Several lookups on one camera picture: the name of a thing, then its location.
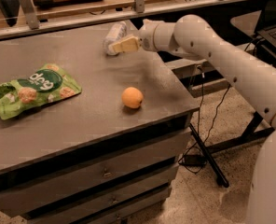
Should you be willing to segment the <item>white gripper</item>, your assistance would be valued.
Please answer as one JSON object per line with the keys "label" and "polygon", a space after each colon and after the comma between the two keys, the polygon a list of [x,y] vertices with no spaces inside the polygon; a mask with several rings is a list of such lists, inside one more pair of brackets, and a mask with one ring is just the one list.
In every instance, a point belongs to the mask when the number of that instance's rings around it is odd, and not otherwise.
{"label": "white gripper", "polygon": [[139,29],[139,38],[135,35],[126,35],[110,44],[109,50],[115,54],[137,51],[140,44],[147,51],[171,52],[179,47],[173,36],[175,26],[173,22],[145,19],[143,23]]}

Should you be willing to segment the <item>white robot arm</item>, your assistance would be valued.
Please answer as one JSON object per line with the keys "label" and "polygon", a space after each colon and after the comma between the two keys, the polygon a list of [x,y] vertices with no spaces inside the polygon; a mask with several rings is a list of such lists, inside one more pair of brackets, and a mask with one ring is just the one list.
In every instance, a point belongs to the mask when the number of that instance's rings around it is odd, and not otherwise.
{"label": "white robot arm", "polygon": [[276,224],[276,68],[223,40],[196,15],[176,22],[146,20],[137,36],[109,46],[115,53],[139,48],[207,60],[274,129],[257,157],[246,224]]}

